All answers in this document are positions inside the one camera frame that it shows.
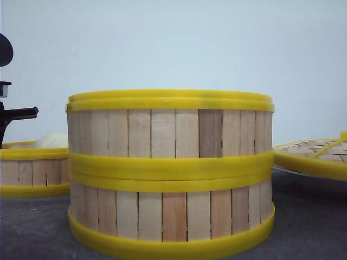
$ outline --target woven bamboo lid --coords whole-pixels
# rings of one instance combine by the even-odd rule
[[[347,131],[339,139],[312,139],[274,148],[274,163],[284,169],[347,181]]]

